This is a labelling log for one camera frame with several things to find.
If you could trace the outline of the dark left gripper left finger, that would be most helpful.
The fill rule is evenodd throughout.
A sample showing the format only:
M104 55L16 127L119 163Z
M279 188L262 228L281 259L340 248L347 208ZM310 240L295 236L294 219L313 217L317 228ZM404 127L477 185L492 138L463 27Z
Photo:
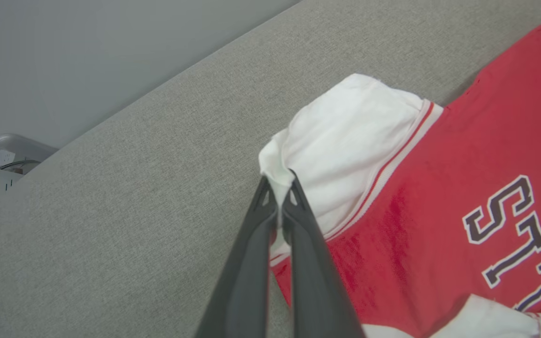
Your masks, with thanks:
M278 206L262 176L232 245L197 338L264 338L268 329L269 254Z

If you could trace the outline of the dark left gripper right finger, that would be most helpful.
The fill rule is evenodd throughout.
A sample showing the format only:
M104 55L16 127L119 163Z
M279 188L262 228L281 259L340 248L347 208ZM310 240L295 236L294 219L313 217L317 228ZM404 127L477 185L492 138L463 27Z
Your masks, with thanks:
M282 205L291 249L291 309L295 338L363 338L362 325L298 178Z

